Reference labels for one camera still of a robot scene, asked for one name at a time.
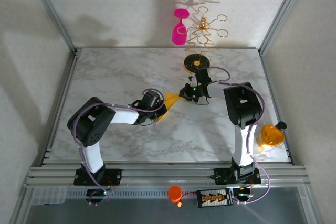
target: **orange plastic cup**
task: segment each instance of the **orange plastic cup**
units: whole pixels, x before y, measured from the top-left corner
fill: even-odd
[[[272,125],[265,125],[262,127],[257,143],[260,148],[267,149],[268,147],[279,146],[284,140],[285,136],[280,129]]]
[[[168,190],[168,197],[172,203],[178,203],[182,198],[182,190],[179,186],[172,186]]]

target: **round black base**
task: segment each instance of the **round black base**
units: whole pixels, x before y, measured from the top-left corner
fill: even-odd
[[[210,61],[204,55],[192,54],[188,55],[184,59],[184,67],[187,72],[194,73],[196,69],[208,68],[210,67]]]

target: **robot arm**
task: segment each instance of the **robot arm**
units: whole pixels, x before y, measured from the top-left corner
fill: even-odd
[[[93,107],[85,112],[76,125],[76,137],[83,145],[86,165],[90,172],[95,175],[104,167],[101,158],[99,140],[110,124],[125,123],[139,125],[146,119],[154,120],[167,112],[159,94],[149,90],[142,100],[136,100],[128,108],[119,108],[115,105],[112,108],[104,105],[97,97],[92,97],[86,102],[68,121],[68,128],[72,131],[75,119],[85,108]]]
[[[232,158],[232,174],[235,181],[240,182],[253,175],[255,164],[251,159],[253,156],[253,138],[256,125],[252,125],[261,115],[261,106],[256,95],[246,89],[252,88],[249,82],[245,82],[233,87],[227,87],[220,82],[212,82],[206,69],[195,72],[195,80],[187,83],[180,91],[180,96],[188,101],[198,102],[200,97],[220,98],[226,103],[228,115],[235,126],[235,152]],[[247,135],[250,131],[247,146]]]

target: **glass panel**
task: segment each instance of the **glass panel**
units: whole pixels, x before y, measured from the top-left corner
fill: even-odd
[[[254,189],[255,196],[265,191]],[[32,206],[28,224],[59,223],[307,223],[296,187],[272,188],[262,200],[247,206],[199,209],[196,198],[181,208],[168,199],[112,199],[99,207],[84,199],[52,206]]]

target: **white marble surface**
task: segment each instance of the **white marble surface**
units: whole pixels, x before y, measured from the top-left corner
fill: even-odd
[[[103,102],[130,104],[142,98],[146,88],[178,93],[188,81],[182,48],[84,48],[53,144],[51,159],[79,159],[67,129],[69,118],[92,96]],[[226,68],[231,82],[251,82],[266,101],[264,124],[277,123],[275,110],[256,49],[215,49],[208,55],[212,66]],[[226,78],[211,70],[213,80]],[[158,123],[150,126],[110,125],[100,141],[102,157],[109,161],[229,161],[234,152],[235,131],[223,100],[211,98],[207,106],[179,100]],[[255,142],[259,161],[287,162],[282,144],[262,151]]]

